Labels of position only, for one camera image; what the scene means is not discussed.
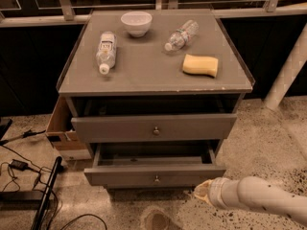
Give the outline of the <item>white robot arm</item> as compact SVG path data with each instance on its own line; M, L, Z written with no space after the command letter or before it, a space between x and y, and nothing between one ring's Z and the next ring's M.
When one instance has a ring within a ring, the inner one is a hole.
M307 197L286 192L259 177L209 179L195 188L194 196L217 209L274 214L307 226Z

